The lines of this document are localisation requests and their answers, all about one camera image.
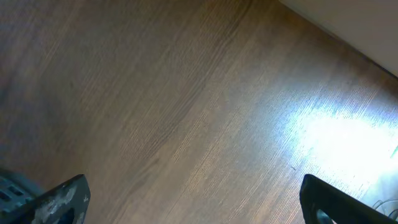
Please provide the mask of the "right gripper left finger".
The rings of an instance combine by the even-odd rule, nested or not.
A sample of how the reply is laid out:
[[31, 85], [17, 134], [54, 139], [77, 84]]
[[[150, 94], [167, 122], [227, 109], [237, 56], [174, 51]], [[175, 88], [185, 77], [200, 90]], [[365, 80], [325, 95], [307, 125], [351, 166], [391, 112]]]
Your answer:
[[78, 174], [12, 211], [3, 224], [84, 224], [90, 203], [86, 177]]

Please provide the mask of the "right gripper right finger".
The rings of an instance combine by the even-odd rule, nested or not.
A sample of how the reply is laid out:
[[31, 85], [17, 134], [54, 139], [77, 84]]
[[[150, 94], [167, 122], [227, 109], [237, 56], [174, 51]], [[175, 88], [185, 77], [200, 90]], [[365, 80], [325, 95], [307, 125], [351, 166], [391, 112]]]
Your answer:
[[397, 223], [396, 209], [386, 216], [312, 174], [304, 175], [299, 199], [306, 224]]

